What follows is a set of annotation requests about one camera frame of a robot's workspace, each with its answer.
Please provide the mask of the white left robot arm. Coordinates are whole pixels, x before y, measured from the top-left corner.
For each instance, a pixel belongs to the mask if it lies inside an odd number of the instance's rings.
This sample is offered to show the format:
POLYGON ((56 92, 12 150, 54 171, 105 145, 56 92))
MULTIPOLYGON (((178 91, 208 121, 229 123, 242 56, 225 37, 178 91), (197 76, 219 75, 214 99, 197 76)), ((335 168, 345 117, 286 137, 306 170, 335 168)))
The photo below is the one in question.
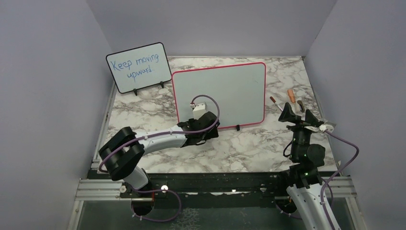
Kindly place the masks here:
POLYGON ((161 131, 136 133, 129 126, 119 130, 101 149, 99 170, 108 173, 113 181, 123 180, 136 195, 148 195, 150 178, 138 167, 144 155, 170 148, 184 148, 204 144, 217 138, 218 117, 212 112, 204 113, 199 119, 186 122, 161 131))

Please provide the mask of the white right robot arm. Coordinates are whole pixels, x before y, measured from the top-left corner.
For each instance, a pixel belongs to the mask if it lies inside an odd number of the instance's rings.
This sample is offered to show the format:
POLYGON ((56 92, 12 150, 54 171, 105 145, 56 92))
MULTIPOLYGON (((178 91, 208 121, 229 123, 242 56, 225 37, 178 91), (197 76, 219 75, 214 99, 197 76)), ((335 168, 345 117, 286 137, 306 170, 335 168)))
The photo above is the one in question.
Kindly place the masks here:
POLYGON ((318 171, 325 164, 326 149, 310 142, 313 133, 333 131, 336 125, 318 120, 310 110, 306 110, 302 118, 289 103, 285 103, 281 111, 279 122, 289 122, 287 129, 293 133, 287 145, 290 153, 283 156, 293 165, 286 177, 276 182, 277 191, 289 195, 308 230, 338 230, 340 226, 324 191, 328 183, 318 171))

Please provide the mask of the pink framed whiteboard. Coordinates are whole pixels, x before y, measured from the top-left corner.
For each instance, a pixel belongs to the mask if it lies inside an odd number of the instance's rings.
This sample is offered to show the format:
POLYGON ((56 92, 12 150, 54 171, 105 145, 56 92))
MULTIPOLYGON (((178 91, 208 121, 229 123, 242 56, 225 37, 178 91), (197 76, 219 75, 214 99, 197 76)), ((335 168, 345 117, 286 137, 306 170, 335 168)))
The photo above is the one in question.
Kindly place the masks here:
POLYGON ((260 124, 265 119, 266 64, 263 62, 176 71, 172 86, 178 121, 193 118, 191 102, 220 109, 220 128, 260 124))

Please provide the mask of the white brown whiteboard marker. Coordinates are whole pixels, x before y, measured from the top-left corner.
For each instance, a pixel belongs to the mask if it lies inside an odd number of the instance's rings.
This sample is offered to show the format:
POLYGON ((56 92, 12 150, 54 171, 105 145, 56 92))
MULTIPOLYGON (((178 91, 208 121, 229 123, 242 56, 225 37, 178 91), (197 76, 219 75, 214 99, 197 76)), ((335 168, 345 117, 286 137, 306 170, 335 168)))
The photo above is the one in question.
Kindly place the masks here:
POLYGON ((282 112, 283 108, 277 103, 274 97, 270 96, 271 101, 277 106, 277 108, 282 112))

